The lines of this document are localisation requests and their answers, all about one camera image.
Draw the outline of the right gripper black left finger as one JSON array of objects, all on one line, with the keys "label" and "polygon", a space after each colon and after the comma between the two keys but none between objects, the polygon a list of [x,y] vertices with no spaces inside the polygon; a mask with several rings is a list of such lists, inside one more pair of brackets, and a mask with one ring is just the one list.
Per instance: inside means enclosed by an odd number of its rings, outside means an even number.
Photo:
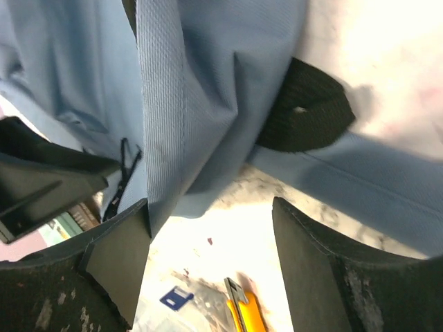
[{"label": "right gripper black left finger", "polygon": [[132,329],[150,243],[141,199],[87,232],[1,262],[1,330]]}]

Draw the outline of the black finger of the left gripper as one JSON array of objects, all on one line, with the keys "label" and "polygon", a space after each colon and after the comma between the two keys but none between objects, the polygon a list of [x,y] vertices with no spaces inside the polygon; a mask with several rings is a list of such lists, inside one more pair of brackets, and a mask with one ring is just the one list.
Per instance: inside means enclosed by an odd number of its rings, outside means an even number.
[{"label": "black finger of the left gripper", "polygon": [[12,243],[108,186],[119,162],[47,141],[1,119],[1,240]]}]

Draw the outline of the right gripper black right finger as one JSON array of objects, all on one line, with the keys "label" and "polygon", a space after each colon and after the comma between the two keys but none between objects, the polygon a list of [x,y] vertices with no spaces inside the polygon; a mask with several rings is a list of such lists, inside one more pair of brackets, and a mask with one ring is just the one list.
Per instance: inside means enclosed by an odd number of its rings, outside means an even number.
[{"label": "right gripper black right finger", "polygon": [[295,331],[441,331],[442,258],[355,241],[273,200],[273,229]]}]

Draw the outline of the teal paperback book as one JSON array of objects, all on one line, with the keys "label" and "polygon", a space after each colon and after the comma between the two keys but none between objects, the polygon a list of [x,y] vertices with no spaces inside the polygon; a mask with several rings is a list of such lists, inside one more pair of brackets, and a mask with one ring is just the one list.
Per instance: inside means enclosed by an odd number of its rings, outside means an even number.
[{"label": "teal paperback book", "polygon": [[82,228],[68,212],[64,212],[50,220],[37,231],[48,247],[57,245],[83,233]]}]

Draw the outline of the blue student backpack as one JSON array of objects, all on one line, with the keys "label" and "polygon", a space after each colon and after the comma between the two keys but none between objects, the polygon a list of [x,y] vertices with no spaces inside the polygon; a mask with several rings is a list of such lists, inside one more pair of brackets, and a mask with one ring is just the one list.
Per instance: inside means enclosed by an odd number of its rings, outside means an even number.
[{"label": "blue student backpack", "polygon": [[1,95],[153,233],[249,163],[442,253],[441,1],[2,1]]}]

